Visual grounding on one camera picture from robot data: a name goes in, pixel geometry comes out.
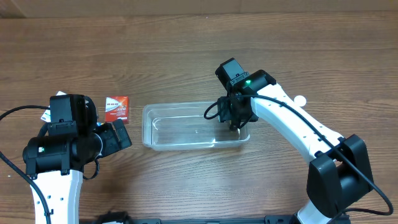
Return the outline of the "red medicine box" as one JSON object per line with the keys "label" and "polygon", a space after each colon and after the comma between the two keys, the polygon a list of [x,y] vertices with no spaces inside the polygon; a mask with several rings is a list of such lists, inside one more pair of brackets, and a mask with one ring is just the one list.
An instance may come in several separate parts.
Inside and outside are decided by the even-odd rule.
{"label": "red medicine box", "polygon": [[124,124],[129,123],[129,98],[127,96],[107,96],[105,104],[105,122],[120,119]]}

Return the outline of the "orange bottle white cap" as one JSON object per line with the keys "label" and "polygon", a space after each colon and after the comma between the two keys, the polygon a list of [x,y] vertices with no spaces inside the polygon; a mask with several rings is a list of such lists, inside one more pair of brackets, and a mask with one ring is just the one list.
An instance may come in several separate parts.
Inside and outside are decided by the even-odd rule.
{"label": "orange bottle white cap", "polygon": [[294,103],[299,107],[304,107],[307,104],[307,99],[302,95],[297,95],[294,97]]}

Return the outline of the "white medicine box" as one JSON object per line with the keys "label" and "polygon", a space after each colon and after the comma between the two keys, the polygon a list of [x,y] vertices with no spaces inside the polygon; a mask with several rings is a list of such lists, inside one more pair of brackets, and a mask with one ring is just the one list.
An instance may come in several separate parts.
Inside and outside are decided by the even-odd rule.
{"label": "white medicine box", "polygon": [[[56,95],[57,96],[65,95],[65,93],[62,91],[58,91]],[[45,110],[45,112],[42,114],[42,116],[40,118],[42,121],[44,121],[46,123],[50,123],[51,122],[50,110]]]}

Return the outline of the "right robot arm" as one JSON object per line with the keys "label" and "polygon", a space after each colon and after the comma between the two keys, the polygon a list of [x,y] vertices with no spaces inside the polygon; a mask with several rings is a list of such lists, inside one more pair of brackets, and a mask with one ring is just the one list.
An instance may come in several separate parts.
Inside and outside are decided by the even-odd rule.
{"label": "right robot arm", "polygon": [[334,223],[350,205],[374,190],[365,142],[322,125],[287,96],[264,70],[248,73],[231,58],[215,71],[226,90],[215,114],[231,130],[263,119],[293,145],[308,164],[309,201],[292,223]]}

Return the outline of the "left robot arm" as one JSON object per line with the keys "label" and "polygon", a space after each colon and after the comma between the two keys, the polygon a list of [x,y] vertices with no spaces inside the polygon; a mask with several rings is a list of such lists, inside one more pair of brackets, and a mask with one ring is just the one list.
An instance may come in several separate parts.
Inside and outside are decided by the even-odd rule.
{"label": "left robot arm", "polygon": [[50,122],[23,151],[33,182],[36,223],[78,223],[84,166],[130,147],[124,123],[97,124],[96,107],[84,95],[50,98]]}

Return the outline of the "clear plastic container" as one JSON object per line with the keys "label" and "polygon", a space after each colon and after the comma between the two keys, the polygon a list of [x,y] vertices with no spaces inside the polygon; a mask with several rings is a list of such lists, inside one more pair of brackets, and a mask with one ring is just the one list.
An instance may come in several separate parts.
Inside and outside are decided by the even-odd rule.
{"label": "clear plastic container", "polygon": [[146,105],[142,112],[142,143],[155,151],[239,147],[250,139],[245,126],[231,131],[228,123],[203,114],[210,102]]}

